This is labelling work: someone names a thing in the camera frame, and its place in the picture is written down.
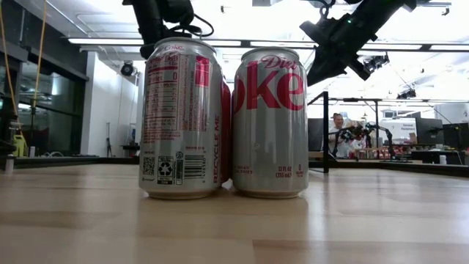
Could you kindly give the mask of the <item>silver Diet Coke can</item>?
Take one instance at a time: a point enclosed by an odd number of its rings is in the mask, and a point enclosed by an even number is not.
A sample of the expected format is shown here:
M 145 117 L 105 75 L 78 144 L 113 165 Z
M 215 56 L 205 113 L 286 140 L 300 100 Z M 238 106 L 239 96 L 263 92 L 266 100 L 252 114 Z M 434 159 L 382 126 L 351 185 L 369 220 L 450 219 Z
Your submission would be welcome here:
M 306 71 L 290 48 L 243 54 L 232 96 L 232 180 L 251 197 L 288 199 L 309 185 Z
M 159 41 L 147 60 L 139 187 L 157 199 L 199 199 L 221 185 L 221 66 L 201 40 Z

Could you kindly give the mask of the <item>red cola can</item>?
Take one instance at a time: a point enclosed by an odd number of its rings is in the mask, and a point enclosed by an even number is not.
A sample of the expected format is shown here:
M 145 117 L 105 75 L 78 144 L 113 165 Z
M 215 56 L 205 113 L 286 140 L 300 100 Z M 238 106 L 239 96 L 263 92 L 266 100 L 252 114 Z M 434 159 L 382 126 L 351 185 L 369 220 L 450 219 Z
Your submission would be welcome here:
M 231 93 L 225 80 L 221 83 L 221 182 L 229 179 L 229 155 L 230 155 L 230 125 L 231 125 Z

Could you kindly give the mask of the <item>cluttered background table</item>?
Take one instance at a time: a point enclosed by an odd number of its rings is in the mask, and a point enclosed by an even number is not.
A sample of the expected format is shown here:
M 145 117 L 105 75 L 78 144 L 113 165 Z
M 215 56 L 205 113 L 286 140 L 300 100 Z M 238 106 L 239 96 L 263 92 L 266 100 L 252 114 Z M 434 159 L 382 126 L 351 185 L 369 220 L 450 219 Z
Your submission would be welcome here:
M 355 160 L 378 160 L 383 162 L 411 163 L 410 154 L 403 147 L 372 147 L 353 150 Z

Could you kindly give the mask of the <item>white equipment sign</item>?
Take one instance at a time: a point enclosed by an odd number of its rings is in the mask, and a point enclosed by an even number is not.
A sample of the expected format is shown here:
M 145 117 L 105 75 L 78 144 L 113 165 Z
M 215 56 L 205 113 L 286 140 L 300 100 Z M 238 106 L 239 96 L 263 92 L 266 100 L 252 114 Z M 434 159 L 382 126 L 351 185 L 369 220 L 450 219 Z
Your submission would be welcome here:
M 379 126 L 387 128 L 391 132 L 394 144 L 404 144 L 416 140 L 415 118 L 382 119 L 379 121 Z

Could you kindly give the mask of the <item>small dark background table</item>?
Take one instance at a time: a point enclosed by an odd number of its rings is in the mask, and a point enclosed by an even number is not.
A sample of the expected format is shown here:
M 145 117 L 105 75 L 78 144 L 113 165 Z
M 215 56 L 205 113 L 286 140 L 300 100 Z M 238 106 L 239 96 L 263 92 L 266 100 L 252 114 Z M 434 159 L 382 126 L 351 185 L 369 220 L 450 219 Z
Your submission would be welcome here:
M 140 146 L 138 144 L 122 145 L 123 157 L 134 158 L 139 156 Z

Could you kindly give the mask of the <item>black ceiling spotlight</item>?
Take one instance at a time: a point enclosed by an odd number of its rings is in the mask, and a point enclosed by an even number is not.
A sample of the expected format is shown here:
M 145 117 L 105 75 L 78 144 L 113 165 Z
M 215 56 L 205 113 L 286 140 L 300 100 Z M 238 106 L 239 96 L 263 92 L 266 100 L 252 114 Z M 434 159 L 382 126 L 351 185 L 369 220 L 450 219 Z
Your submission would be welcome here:
M 384 56 L 367 56 L 363 60 L 364 67 L 370 72 L 382 68 L 384 65 L 390 62 L 389 56 L 385 54 Z
M 399 99 L 407 100 L 407 99 L 416 98 L 416 97 L 417 97 L 416 91 L 410 88 L 410 89 L 406 89 L 405 91 L 400 92 L 396 98 L 398 100 Z

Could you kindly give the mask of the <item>thin background stand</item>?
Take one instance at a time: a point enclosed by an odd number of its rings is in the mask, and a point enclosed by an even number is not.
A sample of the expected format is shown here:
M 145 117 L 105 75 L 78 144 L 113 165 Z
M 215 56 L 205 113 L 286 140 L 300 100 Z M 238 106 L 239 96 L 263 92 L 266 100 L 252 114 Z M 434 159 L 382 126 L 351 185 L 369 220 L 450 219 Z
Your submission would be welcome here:
M 106 157 L 113 157 L 110 139 L 110 122 L 106 123 Z

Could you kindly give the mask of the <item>ceiling rail mount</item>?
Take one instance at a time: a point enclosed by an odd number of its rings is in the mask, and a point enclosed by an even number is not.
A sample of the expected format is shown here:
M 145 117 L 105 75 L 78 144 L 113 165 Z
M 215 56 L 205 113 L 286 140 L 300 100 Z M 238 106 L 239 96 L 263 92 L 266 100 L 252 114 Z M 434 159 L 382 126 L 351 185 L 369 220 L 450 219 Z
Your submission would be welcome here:
M 441 0 L 417 0 L 418 7 L 438 7 L 443 8 L 441 15 L 446 16 L 450 13 L 450 9 L 452 6 L 451 1 L 441 1 Z

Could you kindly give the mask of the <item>yellow-green container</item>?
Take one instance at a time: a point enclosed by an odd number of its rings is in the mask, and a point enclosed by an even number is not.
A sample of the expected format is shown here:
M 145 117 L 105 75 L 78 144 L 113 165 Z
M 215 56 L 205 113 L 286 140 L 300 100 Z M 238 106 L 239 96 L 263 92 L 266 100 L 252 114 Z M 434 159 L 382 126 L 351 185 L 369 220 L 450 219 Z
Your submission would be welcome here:
M 12 153 L 15 157 L 27 156 L 27 143 L 22 133 L 15 134 L 12 143 L 16 147 L 16 150 Z

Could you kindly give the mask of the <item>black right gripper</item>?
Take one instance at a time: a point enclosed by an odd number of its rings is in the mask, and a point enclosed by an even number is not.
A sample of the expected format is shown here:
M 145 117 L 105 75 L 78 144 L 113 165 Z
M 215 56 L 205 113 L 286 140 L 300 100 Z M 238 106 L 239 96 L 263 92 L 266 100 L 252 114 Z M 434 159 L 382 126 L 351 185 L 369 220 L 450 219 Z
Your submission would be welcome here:
M 315 48 L 315 57 L 307 72 L 307 84 L 312 86 L 328 78 L 346 73 L 350 67 L 359 77 L 366 80 L 370 70 L 358 61 L 357 52 L 372 38 L 376 29 L 370 7 L 358 7 L 340 19 L 327 18 L 323 21 L 328 43 Z

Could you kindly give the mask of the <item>black monitor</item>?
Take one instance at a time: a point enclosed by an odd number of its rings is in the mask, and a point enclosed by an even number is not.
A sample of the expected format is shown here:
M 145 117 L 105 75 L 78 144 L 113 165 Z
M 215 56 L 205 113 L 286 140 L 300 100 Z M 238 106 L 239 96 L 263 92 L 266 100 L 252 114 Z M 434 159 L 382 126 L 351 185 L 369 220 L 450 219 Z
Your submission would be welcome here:
M 469 148 L 469 123 L 443 125 L 444 145 L 466 150 Z
M 308 118 L 308 140 L 310 152 L 323 149 L 323 119 Z
M 416 118 L 416 136 L 419 144 L 443 144 L 443 121 Z

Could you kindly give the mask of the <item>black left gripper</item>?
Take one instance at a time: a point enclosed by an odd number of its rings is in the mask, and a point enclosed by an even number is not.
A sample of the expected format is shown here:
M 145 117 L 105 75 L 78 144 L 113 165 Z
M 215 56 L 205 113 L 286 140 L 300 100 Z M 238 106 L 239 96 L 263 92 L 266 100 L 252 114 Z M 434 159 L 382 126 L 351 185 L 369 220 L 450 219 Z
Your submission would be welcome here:
M 140 47 L 140 53 L 144 59 L 148 59 L 155 50 L 155 44 L 163 35 L 163 21 L 158 0 L 132 0 L 132 6 L 144 42 Z

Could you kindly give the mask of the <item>dark background desk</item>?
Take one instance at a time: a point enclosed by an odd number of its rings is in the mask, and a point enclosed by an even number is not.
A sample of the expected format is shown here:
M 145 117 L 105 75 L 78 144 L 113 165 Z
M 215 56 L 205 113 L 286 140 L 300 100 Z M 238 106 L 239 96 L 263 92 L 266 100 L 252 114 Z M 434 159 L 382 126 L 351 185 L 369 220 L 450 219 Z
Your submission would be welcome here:
M 411 153 L 413 160 L 420 160 L 424 164 L 439 164 L 440 157 L 446 157 L 446 164 L 449 165 L 469 165 L 469 151 L 457 150 L 413 150 Z

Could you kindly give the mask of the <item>ceiling light strip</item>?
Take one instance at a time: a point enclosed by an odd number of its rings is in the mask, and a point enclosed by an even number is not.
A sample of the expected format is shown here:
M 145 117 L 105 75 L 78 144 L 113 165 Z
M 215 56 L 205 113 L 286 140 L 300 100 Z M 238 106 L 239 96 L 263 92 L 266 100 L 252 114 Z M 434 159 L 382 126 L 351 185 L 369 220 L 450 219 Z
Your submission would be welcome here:
M 370 43 L 365 44 L 361 49 L 364 51 L 416 51 L 421 45 L 416 44 L 389 44 L 389 43 Z
M 72 44 L 77 45 L 143 45 L 140 39 L 112 39 L 112 38 L 68 38 Z

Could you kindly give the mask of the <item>black aluminium table frame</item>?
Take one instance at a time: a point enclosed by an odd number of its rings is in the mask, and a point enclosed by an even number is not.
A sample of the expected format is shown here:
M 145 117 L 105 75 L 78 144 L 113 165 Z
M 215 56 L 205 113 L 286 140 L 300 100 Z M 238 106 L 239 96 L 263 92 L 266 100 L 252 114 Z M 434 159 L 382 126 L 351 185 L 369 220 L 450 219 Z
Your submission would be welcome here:
M 55 157 L 55 158 L 14 158 L 15 169 L 28 169 L 52 166 L 75 166 L 90 164 L 139 165 L 138 158 L 99 158 L 99 157 Z M 431 175 L 445 175 L 469 178 L 469 166 L 398 163 L 376 160 L 329 161 L 329 169 L 386 169 L 402 172 L 415 172 Z

